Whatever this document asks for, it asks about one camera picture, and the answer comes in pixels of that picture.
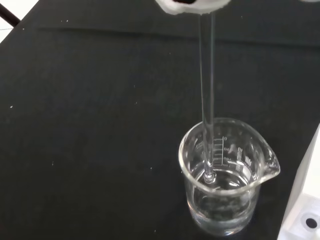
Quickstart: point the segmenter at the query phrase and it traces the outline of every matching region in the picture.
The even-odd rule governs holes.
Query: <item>pipette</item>
[[[199,14],[199,52],[203,123],[203,180],[213,184],[214,171],[214,50],[215,13],[230,0],[156,0],[169,14]]]

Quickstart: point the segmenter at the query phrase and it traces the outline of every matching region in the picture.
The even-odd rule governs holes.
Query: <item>black tabletop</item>
[[[216,115],[253,126],[281,166],[231,239],[277,239],[320,123],[319,13],[234,0],[216,14]],[[177,158],[202,118],[197,18],[40,0],[0,44],[2,240],[219,239],[193,223]]]

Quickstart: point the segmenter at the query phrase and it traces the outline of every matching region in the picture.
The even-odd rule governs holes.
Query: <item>white clamp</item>
[[[192,4],[180,3],[174,0],[155,0],[167,13],[177,15],[181,13],[208,14],[227,5],[230,0],[196,0]]]

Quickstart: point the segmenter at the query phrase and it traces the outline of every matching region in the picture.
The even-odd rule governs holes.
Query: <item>glass beaker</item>
[[[197,225],[216,236],[239,232],[251,220],[260,185],[280,173],[278,159],[264,138],[248,124],[214,120],[214,183],[203,180],[203,124],[183,137],[179,163],[187,202]]]

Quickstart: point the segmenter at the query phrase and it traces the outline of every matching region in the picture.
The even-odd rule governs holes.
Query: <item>white holder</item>
[[[320,126],[297,170],[278,240],[320,240]]]
[[[155,0],[160,7],[172,15],[182,13],[208,14],[217,9],[223,8],[230,0],[196,0],[192,4],[180,3],[173,0]]]

